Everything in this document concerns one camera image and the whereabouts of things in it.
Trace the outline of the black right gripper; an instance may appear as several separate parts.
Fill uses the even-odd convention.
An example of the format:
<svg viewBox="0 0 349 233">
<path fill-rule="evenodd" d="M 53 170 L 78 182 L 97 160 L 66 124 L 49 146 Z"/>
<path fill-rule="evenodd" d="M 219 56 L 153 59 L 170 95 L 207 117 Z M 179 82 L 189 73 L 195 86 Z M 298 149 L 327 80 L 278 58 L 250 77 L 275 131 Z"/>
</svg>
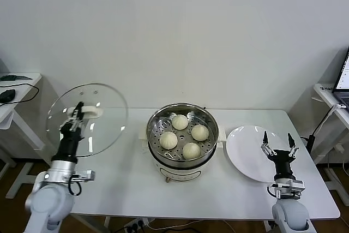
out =
<svg viewBox="0 0 349 233">
<path fill-rule="evenodd" d="M 265 131 L 263 135 L 261 149 L 264 152 L 264 154 L 268 157 L 268 159 L 272 161 L 275 165 L 275 181 L 282 178 L 292 180 L 296 179 L 296 177 L 293 175 L 293 171 L 291 170 L 290 164 L 295 160 L 296 152 L 299 150 L 299 147 L 296 145 L 295 140 L 293 139 L 290 133 L 288 133 L 287 136 L 290 151 L 273 150 L 269 146 L 267 132 Z"/>
</svg>

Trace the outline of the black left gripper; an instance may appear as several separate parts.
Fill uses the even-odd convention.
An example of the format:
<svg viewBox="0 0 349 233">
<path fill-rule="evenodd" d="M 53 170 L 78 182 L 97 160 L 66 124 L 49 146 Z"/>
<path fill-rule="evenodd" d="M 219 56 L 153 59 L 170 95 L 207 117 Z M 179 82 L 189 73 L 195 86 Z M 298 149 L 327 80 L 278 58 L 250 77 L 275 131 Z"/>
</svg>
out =
<svg viewBox="0 0 349 233">
<path fill-rule="evenodd" d="M 67 109 L 67 119 L 59 129 L 63 138 L 60 140 L 58 151 L 51 158 L 51 161 L 61 160 L 77 163 L 77 147 L 83 139 L 81 136 L 84 117 L 83 106 L 84 102 L 80 101 L 75 107 Z"/>
</svg>

